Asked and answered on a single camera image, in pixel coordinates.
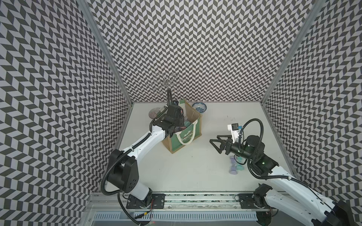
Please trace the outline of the purple hourglass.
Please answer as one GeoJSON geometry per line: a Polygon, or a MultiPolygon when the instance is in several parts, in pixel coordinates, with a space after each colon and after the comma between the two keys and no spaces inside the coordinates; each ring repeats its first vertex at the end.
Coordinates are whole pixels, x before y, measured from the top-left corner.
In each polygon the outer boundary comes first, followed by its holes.
{"type": "Polygon", "coordinates": [[[229,173],[232,174],[232,175],[237,175],[237,162],[235,161],[234,159],[234,156],[230,156],[230,163],[231,163],[231,166],[230,166],[230,170],[229,170],[229,173]]]}

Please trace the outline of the brown green canvas bag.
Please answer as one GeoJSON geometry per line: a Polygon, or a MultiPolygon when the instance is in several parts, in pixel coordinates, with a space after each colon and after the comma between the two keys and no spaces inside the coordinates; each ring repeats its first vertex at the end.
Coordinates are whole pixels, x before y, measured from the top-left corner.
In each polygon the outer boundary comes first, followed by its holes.
{"type": "Polygon", "coordinates": [[[202,136],[202,114],[197,112],[186,100],[179,99],[179,106],[183,108],[184,121],[190,121],[191,125],[180,128],[172,137],[162,141],[170,153],[175,153],[181,148],[190,145],[195,139],[202,136]]]}

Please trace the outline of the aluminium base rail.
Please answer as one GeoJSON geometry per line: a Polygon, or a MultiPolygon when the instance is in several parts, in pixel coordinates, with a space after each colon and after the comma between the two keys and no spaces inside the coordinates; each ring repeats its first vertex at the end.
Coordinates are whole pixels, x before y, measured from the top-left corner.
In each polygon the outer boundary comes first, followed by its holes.
{"type": "MultiPolygon", "coordinates": [[[[241,207],[238,194],[240,192],[163,192],[163,209],[157,211],[256,211],[266,212],[268,208],[249,206],[241,207]]],[[[116,195],[105,196],[101,193],[90,195],[84,212],[120,211],[121,207],[116,195]]]]}

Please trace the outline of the pink glass bowl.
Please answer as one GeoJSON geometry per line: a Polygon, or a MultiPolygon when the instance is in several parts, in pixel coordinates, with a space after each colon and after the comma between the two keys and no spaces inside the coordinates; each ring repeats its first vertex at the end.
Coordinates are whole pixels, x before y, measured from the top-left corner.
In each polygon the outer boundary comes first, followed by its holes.
{"type": "Polygon", "coordinates": [[[160,116],[162,114],[164,109],[165,109],[164,107],[162,107],[162,108],[157,107],[157,108],[151,109],[149,112],[149,118],[151,118],[151,119],[157,118],[158,116],[160,116]]]}

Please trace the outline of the teal hourglass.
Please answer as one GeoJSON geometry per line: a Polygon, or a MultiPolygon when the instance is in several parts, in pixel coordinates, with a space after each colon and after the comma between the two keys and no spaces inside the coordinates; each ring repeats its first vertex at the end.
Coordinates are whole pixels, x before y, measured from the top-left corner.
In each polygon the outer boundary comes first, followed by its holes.
{"type": "Polygon", "coordinates": [[[190,125],[191,125],[191,122],[190,122],[190,121],[185,121],[185,122],[184,122],[184,126],[185,126],[185,127],[188,127],[188,126],[190,126],[190,125]]]}
{"type": "Polygon", "coordinates": [[[242,170],[244,170],[244,165],[241,165],[241,164],[239,164],[239,163],[244,163],[245,162],[245,159],[243,159],[243,158],[237,158],[237,162],[238,162],[238,164],[237,164],[237,170],[238,171],[242,171],[242,170]]]}

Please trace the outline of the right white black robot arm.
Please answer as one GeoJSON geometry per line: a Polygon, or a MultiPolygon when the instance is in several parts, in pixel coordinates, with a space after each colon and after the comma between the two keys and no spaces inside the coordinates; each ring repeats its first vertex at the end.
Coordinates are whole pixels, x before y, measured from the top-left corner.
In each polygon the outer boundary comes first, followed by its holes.
{"type": "Polygon", "coordinates": [[[250,135],[242,144],[230,135],[218,135],[210,144],[218,153],[244,158],[254,178],[270,181],[270,185],[260,184],[248,198],[253,206],[278,209],[305,226],[356,225],[352,209],[345,201],[325,197],[289,174],[264,153],[265,145],[259,136],[250,135]]]}

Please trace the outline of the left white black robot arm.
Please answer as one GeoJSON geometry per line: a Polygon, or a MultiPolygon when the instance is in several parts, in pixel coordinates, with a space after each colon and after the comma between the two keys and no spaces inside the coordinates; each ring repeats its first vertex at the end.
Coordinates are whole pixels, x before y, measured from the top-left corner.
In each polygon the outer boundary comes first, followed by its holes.
{"type": "Polygon", "coordinates": [[[176,127],[184,125],[183,108],[168,104],[166,109],[149,126],[149,131],[128,148],[114,150],[100,183],[104,195],[125,193],[147,207],[152,200],[152,190],[139,181],[138,162],[158,143],[172,136],[176,127]]]}

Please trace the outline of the blue white ceramic bowl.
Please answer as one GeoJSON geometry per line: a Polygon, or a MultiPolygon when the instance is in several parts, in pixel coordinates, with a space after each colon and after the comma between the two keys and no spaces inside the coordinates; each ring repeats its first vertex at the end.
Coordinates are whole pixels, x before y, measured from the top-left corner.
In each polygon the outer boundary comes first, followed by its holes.
{"type": "Polygon", "coordinates": [[[201,114],[203,114],[207,110],[206,104],[202,102],[195,102],[192,107],[201,114]]]}

